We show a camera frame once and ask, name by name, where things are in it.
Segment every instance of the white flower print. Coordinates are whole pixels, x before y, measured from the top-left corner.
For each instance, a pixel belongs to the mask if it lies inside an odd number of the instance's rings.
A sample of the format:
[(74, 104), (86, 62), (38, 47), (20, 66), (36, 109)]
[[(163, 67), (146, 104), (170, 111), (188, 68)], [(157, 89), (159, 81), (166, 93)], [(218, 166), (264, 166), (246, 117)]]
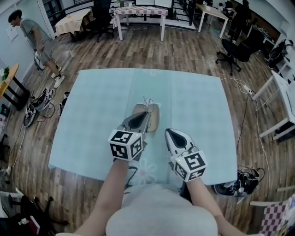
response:
[(144, 185), (147, 183), (155, 183), (157, 178), (155, 172), (157, 166), (154, 163), (150, 163), (146, 158), (140, 157), (139, 161), (131, 163), (130, 166), (137, 168), (136, 174), (131, 179), (130, 183), (134, 185)]

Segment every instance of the person in black clothing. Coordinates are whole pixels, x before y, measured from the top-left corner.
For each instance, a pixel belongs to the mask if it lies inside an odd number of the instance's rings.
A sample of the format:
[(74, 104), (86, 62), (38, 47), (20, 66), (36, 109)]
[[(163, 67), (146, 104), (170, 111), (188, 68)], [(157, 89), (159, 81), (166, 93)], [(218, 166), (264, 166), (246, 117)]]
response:
[[(233, 43), (236, 42), (236, 40), (240, 36), (241, 30), (244, 28), (248, 20), (251, 20), (251, 11), (249, 9), (249, 2), (247, 0), (243, 0), (242, 5), (238, 5), (235, 8), (236, 16), (231, 22), (230, 29), (235, 31), (236, 34), (233, 39)], [(225, 36), (230, 38), (231, 35), (233, 34), (232, 31), (229, 31), (228, 34), (226, 33)]]

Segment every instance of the hand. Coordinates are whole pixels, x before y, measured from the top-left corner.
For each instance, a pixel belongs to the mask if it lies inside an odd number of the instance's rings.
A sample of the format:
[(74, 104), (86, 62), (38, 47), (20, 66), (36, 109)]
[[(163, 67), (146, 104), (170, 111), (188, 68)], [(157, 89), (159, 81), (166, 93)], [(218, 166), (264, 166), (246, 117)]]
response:
[(43, 52), (44, 50), (44, 45), (42, 43), (38, 44), (38, 51)]

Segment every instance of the beige tablecloth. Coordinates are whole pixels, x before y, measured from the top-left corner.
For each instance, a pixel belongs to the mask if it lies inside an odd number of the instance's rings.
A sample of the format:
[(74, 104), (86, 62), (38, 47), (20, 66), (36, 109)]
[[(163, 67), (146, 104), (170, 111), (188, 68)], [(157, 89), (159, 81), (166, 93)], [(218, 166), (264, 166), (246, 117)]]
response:
[(67, 15), (55, 25), (57, 36), (65, 33), (80, 31), (83, 18), (91, 12), (90, 9), (82, 9)]

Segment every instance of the green plant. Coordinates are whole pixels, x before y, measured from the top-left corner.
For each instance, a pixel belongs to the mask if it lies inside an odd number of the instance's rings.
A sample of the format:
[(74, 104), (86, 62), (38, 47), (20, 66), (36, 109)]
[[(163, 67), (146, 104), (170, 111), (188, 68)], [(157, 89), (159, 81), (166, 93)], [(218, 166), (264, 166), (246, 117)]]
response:
[(9, 75), (9, 67), (6, 67), (4, 69), (4, 73), (3, 73), (3, 76), (2, 76), (2, 81), (6, 80), (8, 75)]

